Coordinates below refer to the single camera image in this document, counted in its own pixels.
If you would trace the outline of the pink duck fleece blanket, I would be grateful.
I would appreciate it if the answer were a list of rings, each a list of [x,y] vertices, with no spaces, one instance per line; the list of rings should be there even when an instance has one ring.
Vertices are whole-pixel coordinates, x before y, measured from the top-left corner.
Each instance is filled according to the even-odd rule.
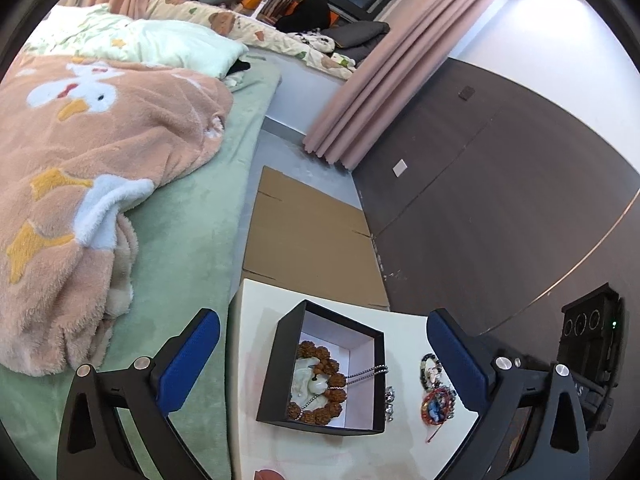
[[[100,364],[134,292],[126,213],[219,151],[232,94],[185,68],[18,56],[1,83],[1,363]]]

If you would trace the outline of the pink curtain right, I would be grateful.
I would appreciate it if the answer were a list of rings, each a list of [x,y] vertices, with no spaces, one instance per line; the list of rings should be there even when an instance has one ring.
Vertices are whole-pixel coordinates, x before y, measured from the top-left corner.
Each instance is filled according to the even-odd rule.
[[[318,115],[309,154],[355,169],[451,50],[496,0],[400,0],[390,32]]]

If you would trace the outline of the patterned window seat cushion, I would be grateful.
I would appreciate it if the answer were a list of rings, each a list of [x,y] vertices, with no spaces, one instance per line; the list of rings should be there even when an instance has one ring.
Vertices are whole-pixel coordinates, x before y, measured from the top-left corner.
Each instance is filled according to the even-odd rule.
[[[337,53],[324,53],[309,42],[279,32],[272,26],[243,14],[191,0],[150,0],[146,9],[150,20],[179,20],[213,29],[218,35],[262,49],[296,58],[313,70],[341,80],[356,72],[355,62]]]

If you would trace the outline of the green bed sheet mattress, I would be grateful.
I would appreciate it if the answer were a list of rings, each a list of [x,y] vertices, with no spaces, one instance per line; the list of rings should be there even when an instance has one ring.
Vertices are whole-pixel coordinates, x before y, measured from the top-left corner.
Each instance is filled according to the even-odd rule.
[[[134,301],[116,321],[103,361],[121,370],[152,356],[202,307],[227,316],[234,244],[258,134],[280,84],[280,70],[252,56],[232,87],[221,150],[202,168],[156,191],[127,214],[140,252],[132,268]],[[29,377],[1,372],[1,420],[41,479],[56,475],[58,433],[72,372]]]

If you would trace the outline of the red blue round pendant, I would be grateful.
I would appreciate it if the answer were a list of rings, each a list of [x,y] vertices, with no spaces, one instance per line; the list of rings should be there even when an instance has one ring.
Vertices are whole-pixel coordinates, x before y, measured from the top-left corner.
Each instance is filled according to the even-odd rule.
[[[430,428],[426,443],[431,443],[445,422],[454,417],[457,393],[447,386],[430,390],[422,401],[420,414],[424,425]]]

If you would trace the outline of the white wall switch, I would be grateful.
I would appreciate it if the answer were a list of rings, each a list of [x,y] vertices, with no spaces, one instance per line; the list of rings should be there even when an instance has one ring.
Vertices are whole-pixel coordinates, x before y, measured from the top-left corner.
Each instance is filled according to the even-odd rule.
[[[403,159],[399,159],[398,162],[396,162],[396,165],[393,166],[393,173],[395,177],[399,178],[407,170],[407,168],[408,166],[406,162]]]

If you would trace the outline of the light green floral quilt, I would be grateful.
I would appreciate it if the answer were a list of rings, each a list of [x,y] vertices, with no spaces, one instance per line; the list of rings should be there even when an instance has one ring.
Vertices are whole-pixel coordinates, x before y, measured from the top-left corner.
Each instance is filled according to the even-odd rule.
[[[134,20],[98,4],[54,6],[28,37],[23,51],[181,67],[222,79],[248,49],[202,25]]]

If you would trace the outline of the white foam table pad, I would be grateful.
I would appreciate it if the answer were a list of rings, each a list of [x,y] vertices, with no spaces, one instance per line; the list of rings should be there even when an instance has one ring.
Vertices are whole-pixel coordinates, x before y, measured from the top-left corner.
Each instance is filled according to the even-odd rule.
[[[477,416],[457,403],[427,422],[426,324],[242,281],[227,335],[235,478],[439,478]]]

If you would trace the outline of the black jewelry box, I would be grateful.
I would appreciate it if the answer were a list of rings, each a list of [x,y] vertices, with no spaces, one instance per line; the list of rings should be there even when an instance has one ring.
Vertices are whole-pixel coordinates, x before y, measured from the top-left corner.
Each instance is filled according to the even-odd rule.
[[[318,358],[314,370],[329,376],[324,395],[304,408],[290,395],[298,358]],[[306,299],[277,324],[257,420],[340,437],[382,434],[387,372],[382,332]]]

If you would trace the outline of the brown cardboard sheet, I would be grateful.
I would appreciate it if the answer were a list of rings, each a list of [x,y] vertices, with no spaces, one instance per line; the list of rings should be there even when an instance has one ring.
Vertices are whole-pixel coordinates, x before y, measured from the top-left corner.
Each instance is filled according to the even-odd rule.
[[[269,167],[260,176],[242,275],[345,304],[390,308],[363,212]]]

